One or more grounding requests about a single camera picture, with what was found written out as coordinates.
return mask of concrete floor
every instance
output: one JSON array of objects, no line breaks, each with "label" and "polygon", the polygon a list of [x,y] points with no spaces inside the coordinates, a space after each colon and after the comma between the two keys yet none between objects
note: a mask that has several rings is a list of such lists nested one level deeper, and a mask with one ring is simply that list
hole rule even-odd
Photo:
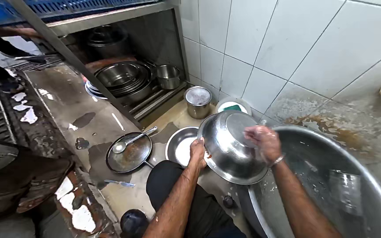
[{"label": "concrete floor", "polygon": [[[109,102],[88,95],[81,77],[66,65],[39,72],[29,71],[26,72],[26,75],[35,89],[41,93],[43,103],[66,138],[71,151],[75,152],[81,160],[82,166],[89,171],[92,180],[100,188],[101,194],[114,214],[120,219],[127,210],[140,209],[151,219],[155,211],[145,190],[146,179],[151,168],[142,165],[133,173],[119,175],[111,172],[105,165],[105,154],[111,143],[120,136],[139,131],[139,129]],[[173,123],[180,129],[187,126],[199,126],[201,121],[191,118],[186,112],[186,103],[181,101],[148,128],[156,125],[159,128],[158,132],[162,132],[169,123]],[[165,159],[165,146],[165,140],[154,143],[149,159],[151,164],[156,165]],[[124,187],[112,183],[106,185],[102,182],[104,179],[130,182],[135,186]],[[252,237],[239,207],[239,198],[234,184],[223,180],[208,167],[199,177],[198,184],[207,192],[214,194],[221,205],[224,196],[232,196],[238,206],[233,209],[224,209],[233,218],[236,226],[248,237]]]}]

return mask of sponge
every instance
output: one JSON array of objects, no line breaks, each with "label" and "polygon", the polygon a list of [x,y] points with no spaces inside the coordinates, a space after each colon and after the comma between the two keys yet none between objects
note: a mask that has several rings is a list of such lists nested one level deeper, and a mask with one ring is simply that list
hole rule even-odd
[{"label": "sponge", "polygon": [[239,105],[233,105],[233,106],[230,106],[230,107],[226,107],[226,108],[224,108],[223,111],[225,111],[225,110],[238,110],[238,111],[242,111],[241,107]]}]

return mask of steel spoon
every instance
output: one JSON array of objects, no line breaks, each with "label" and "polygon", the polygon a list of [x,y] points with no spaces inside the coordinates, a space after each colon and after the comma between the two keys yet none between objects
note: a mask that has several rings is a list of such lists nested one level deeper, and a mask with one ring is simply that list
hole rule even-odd
[{"label": "steel spoon", "polygon": [[116,153],[116,154],[119,154],[119,153],[123,152],[123,151],[126,149],[126,146],[127,146],[128,144],[134,142],[135,140],[137,140],[137,139],[143,137],[144,135],[146,135],[146,134],[148,134],[148,133],[151,133],[151,132],[155,131],[156,129],[157,129],[157,126],[155,126],[155,127],[151,128],[151,129],[147,130],[146,132],[144,132],[144,133],[138,135],[137,137],[135,137],[135,138],[129,140],[129,141],[126,142],[126,143],[124,143],[124,142],[122,142],[122,141],[117,142],[117,143],[113,146],[113,149],[112,149],[113,152]]}]

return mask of pan handle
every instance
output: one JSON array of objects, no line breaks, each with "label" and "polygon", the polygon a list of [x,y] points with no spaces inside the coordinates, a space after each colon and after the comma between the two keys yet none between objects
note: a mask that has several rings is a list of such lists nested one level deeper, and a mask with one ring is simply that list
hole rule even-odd
[{"label": "pan handle", "polygon": [[151,165],[148,161],[146,161],[145,160],[145,164],[147,164],[149,167],[151,167],[151,169],[153,169],[154,168],[154,166],[153,165]]}]

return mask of knee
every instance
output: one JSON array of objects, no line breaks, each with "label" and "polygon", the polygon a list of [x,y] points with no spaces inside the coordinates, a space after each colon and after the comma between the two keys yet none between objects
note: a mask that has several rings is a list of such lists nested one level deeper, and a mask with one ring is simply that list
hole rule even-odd
[{"label": "knee", "polygon": [[151,170],[146,184],[158,183],[163,180],[171,181],[173,177],[179,177],[182,174],[182,171],[183,168],[178,163],[169,160],[163,160]]},{"label": "knee", "polygon": [[156,190],[157,187],[173,186],[179,176],[182,174],[183,168],[181,165],[169,160],[159,162],[149,173],[146,181],[146,191]]}]

